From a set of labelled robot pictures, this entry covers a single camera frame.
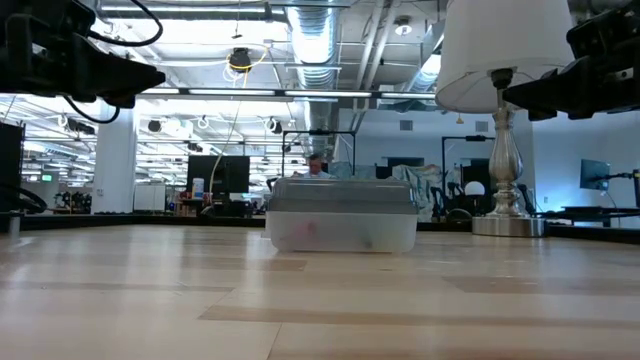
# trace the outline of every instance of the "silver lamp base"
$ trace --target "silver lamp base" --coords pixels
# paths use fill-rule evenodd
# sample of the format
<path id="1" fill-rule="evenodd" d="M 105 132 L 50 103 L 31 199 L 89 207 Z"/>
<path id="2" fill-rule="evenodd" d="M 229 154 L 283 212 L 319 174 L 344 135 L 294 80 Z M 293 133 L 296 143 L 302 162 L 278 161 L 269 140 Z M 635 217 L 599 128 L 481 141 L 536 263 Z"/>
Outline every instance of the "silver lamp base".
<path id="1" fill-rule="evenodd" d="M 474 217 L 473 234 L 541 238 L 546 235 L 546 222 L 544 219 L 529 217 Z"/>

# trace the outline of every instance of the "table lamp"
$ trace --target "table lamp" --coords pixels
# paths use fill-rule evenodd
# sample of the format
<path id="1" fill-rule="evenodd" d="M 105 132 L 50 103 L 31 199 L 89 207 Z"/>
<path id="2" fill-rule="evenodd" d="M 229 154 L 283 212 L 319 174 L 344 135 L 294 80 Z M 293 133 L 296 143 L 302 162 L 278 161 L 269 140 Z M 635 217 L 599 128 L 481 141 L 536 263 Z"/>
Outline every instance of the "table lamp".
<path id="1" fill-rule="evenodd" d="M 502 92 L 568 65 L 571 27 L 566 0 L 449 1 L 436 102 L 455 112 L 493 114 L 496 128 L 489 165 L 496 207 L 473 219 L 474 234 L 544 236 L 544 220 L 518 206 L 515 182 L 523 164 L 512 132 L 515 108 Z"/>

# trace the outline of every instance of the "lamp stand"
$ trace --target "lamp stand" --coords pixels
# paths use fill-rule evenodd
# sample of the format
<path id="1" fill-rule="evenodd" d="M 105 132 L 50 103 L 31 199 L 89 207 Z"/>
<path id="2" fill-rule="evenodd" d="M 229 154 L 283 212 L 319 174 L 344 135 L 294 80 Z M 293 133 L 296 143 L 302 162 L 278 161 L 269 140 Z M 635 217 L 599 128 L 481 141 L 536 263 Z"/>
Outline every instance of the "lamp stand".
<path id="1" fill-rule="evenodd" d="M 484 217 L 473 218 L 473 233 L 487 236 L 543 237 L 544 219 L 532 218 L 520 210 L 516 180 L 522 176 L 520 151 L 513 136 L 514 113 L 502 98 L 511 83 L 513 70 L 501 69 L 491 74 L 498 90 L 498 112 L 493 115 L 496 141 L 489 162 L 489 172 L 496 180 L 498 192 L 494 195 L 496 207 Z"/>

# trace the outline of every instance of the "wooden surface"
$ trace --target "wooden surface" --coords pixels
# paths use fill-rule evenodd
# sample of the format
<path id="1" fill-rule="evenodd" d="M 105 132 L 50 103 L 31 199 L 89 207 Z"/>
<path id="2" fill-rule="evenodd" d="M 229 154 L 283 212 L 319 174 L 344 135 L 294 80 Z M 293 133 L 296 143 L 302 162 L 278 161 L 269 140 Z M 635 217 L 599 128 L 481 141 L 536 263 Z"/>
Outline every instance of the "wooden surface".
<path id="1" fill-rule="evenodd" d="M 279 254 L 255 229 L 0 240 L 7 360 L 640 359 L 640 248 L 419 233 Z"/>

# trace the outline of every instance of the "clear plastic container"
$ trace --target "clear plastic container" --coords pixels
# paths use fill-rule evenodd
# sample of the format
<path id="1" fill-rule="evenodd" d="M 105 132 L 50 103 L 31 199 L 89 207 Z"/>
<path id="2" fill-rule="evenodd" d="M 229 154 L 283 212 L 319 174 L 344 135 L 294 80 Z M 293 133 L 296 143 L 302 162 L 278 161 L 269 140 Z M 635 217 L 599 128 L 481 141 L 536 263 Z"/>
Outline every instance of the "clear plastic container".
<path id="1" fill-rule="evenodd" d="M 267 234 L 281 251 L 410 251 L 417 209 L 411 187 L 388 180 L 281 179 Z"/>

